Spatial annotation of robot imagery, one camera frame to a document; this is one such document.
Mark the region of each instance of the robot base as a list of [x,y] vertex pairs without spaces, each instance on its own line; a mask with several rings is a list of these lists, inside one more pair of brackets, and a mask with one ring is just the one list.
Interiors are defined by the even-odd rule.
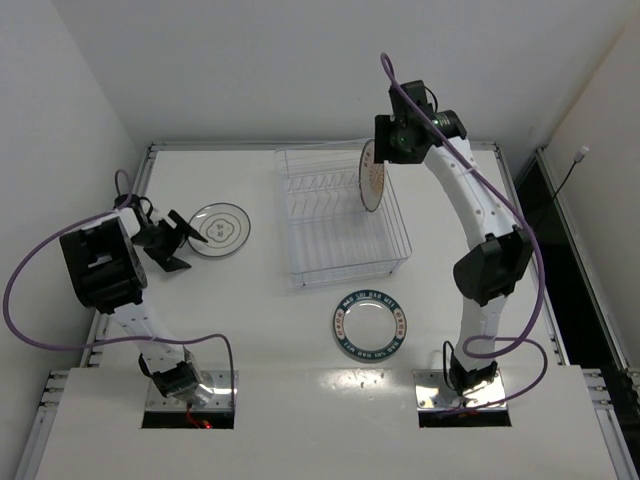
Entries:
[[[200,372],[207,385],[213,385],[214,396],[204,407],[191,410],[198,421],[206,420],[213,429],[232,429],[235,411],[231,404],[231,382],[229,370],[205,370]],[[235,374],[236,403],[238,374]],[[197,428],[187,419],[187,405],[175,398],[165,398],[155,387],[149,385],[142,428]]]
[[447,387],[442,370],[413,372],[416,402],[421,428],[443,427],[510,427],[506,402],[460,415],[442,415],[456,408],[483,405],[505,397],[500,371],[492,382],[483,382],[459,397]]

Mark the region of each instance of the gray wall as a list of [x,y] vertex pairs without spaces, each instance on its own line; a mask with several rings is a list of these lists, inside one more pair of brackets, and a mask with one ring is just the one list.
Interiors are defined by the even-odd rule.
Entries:
[[518,170],[637,0],[53,0],[136,139],[371,135],[378,55]]
[[[0,284],[45,236],[113,199],[115,168],[138,152],[48,0],[6,0],[0,15]],[[57,242],[38,255],[11,302],[16,322],[49,342],[85,339]],[[11,478],[50,369],[76,354],[28,347],[0,327],[0,478]]]
[[560,194],[606,297],[629,361],[640,366],[640,15],[554,133],[547,155],[556,185],[574,153],[591,149]]

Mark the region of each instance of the wire rack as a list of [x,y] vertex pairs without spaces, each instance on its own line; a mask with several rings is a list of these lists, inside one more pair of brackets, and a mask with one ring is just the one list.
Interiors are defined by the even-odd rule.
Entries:
[[411,243],[387,173],[380,207],[365,210],[358,168],[366,140],[275,153],[297,286],[389,274]]

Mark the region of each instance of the metal frame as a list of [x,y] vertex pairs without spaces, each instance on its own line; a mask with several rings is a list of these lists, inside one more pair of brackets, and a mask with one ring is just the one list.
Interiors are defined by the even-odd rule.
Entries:
[[[544,178],[547,187],[551,192],[554,192],[556,185],[554,184],[554,181],[552,180],[551,176],[549,175],[549,171],[547,170],[546,163],[548,160],[543,149],[539,149],[537,151],[534,161],[536,160],[538,162],[538,165],[540,166],[540,171],[542,172],[542,177]],[[560,217],[562,226],[567,233],[567,237],[569,238],[571,251],[573,252],[573,255],[576,259],[576,263],[578,264],[580,273],[585,279],[585,285],[587,287],[587,291],[589,292],[589,296],[591,297],[591,300],[596,307],[596,315],[598,316],[598,320],[600,321],[600,324],[604,331],[607,343],[609,344],[609,348],[613,353],[616,367],[619,370],[625,370],[629,368],[629,363],[620,345],[620,342],[616,337],[615,330],[613,329],[612,322],[610,320],[612,314],[607,306],[606,298],[598,287],[597,278],[593,273],[593,268],[590,267],[591,262],[589,261],[589,255],[586,252],[586,248],[580,241],[580,235],[574,226],[574,222],[571,221],[570,210],[568,209],[564,197],[562,195],[558,195],[555,201],[558,216]]]
[[[149,179],[153,172],[153,166],[155,163],[155,159],[157,157],[157,153],[160,151],[181,151],[181,150],[194,150],[194,151],[203,151],[203,150],[265,150],[265,149],[277,149],[281,147],[286,147],[290,145],[309,145],[312,143],[322,143],[318,141],[305,141],[305,142],[234,142],[234,143],[225,143],[225,142],[158,142],[153,143],[149,146],[147,151],[145,152],[142,161],[140,162],[140,166],[137,171],[135,183],[134,183],[134,192],[136,194],[144,194],[148,185]],[[512,177],[509,173],[509,170],[506,166],[504,156],[499,149],[499,147],[493,142],[473,142],[472,148],[474,150],[492,150],[496,156],[496,160],[498,162],[498,168],[500,170],[502,180],[507,189],[507,194],[509,199],[516,204],[520,211],[520,203],[518,201],[518,197],[515,192],[515,186],[512,180]],[[531,274],[534,278],[537,275],[537,266],[534,263],[534,271]],[[545,313],[547,318],[549,319],[547,323],[547,330],[549,332],[549,337],[553,344],[555,345],[555,351],[557,354],[557,360],[560,364],[569,364],[567,360],[567,354],[562,342],[562,338],[559,335],[558,324],[553,314],[553,309],[551,308],[551,303],[548,295],[545,292],[545,302],[544,302]],[[95,340],[99,340],[106,337],[108,330],[108,317],[101,315],[96,312],[93,317],[91,329],[89,331],[89,335],[87,338],[87,342],[93,342]],[[100,365],[100,359],[102,356],[102,351],[100,348],[85,350],[82,355],[82,359],[80,361],[79,367],[91,368],[98,367]],[[68,375],[68,371],[60,371],[60,372],[52,372],[52,375],[66,376]],[[40,466],[40,461],[42,459],[42,455],[44,453],[44,449],[47,443],[47,439],[49,438],[49,433],[51,432],[51,428],[53,427],[53,422],[55,419],[55,415],[58,408],[59,399],[62,396],[62,390],[64,388],[64,384],[62,386],[54,386],[53,388],[57,389],[55,392],[51,392],[49,389],[49,383],[47,383],[47,387],[45,387],[45,394],[48,395],[48,398],[51,397],[52,394],[56,394],[56,397],[51,397],[49,400],[44,401],[41,406],[38,408],[38,412],[36,414],[36,418],[34,419],[33,427],[31,429],[31,433],[29,435],[29,439],[25,445],[25,449],[18,467],[18,471],[16,473],[16,480],[32,480],[35,478],[38,468]],[[603,436],[605,441],[607,442],[607,447],[609,448],[609,453],[612,461],[614,462],[614,466],[616,468],[616,472],[618,473],[618,478],[620,479],[631,479],[637,480],[638,477],[633,469],[633,463],[630,462],[630,456],[624,439],[622,437],[622,432],[620,430],[620,425],[618,424],[617,418],[615,417],[615,413],[613,412],[613,407],[607,405],[607,408],[599,408],[596,407],[596,414],[598,416],[598,421],[600,422],[600,426],[602,428]],[[621,476],[622,473],[627,472],[627,476]]]

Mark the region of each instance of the white wall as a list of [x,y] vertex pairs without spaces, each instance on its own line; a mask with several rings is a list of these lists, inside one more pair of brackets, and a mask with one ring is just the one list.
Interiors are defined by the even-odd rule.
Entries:
[[[138,152],[48,0],[5,0],[0,14],[0,284],[33,246],[113,199],[115,168]],[[11,303],[28,334],[80,342],[88,312],[75,300],[57,242],[28,267]],[[12,478],[50,369],[76,354],[23,345],[0,327],[0,478]]]
[[637,0],[53,0],[142,143],[370,135],[378,55],[517,170]]
[[640,366],[640,15],[624,31],[547,150],[556,185],[574,153],[589,155],[560,197],[586,247],[619,339]]

